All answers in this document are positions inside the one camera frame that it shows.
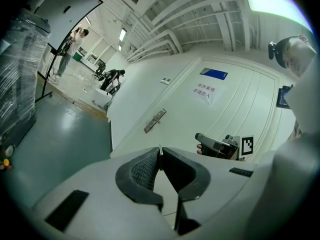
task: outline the white door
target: white door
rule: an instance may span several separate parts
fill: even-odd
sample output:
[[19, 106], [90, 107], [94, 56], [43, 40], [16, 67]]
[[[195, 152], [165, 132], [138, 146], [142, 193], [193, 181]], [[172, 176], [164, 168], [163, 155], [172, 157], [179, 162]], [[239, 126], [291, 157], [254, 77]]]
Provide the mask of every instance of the white door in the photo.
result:
[[[225, 80], [201, 75], [204, 68], [228, 74]], [[196, 133], [218, 140], [227, 134], [254, 135], [256, 145], [272, 113], [274, 88], [275, 81], [259, 72], [230, 63], [203, 60], [145, 116], [144, 123], [119, 145], [121, 150], [116, 153], [126, 154], [159, 144], [195, 153], [199, 144]], [[165, 109], [166, 114], [160, 124], [145, 133], [144, 127], [161, 109]], [[164, 198], [162, 214], [174, 213], [178, 197], [163, 172], [156, 177], [154, 191]]]

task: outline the ceiling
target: ceiling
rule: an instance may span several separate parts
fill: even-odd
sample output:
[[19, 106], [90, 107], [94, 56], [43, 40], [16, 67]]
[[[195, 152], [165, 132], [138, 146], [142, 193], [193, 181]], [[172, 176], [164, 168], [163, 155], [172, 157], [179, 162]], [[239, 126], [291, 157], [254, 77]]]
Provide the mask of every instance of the ceiling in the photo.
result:
[[[311, 35], [279, 16], [253, 12], [247, 0], [102, 0], [88, 17], [129, 63], [176, 54], [198, 44], [220, 43], [226, 51], [267, 50], [270, 41]], [[119, 40], [121, 29], [127, 31]]]

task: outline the plastic wrap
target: plastic wrap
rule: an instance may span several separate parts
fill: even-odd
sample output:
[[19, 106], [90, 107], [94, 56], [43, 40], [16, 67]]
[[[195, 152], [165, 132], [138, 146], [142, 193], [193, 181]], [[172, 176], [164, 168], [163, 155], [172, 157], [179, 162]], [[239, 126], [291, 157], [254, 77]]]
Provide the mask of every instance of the plastic wrap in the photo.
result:
[[22, 10], [0, 42], [0, 136], [35, 110], [37, 70], [50, 35], [49, 25]]

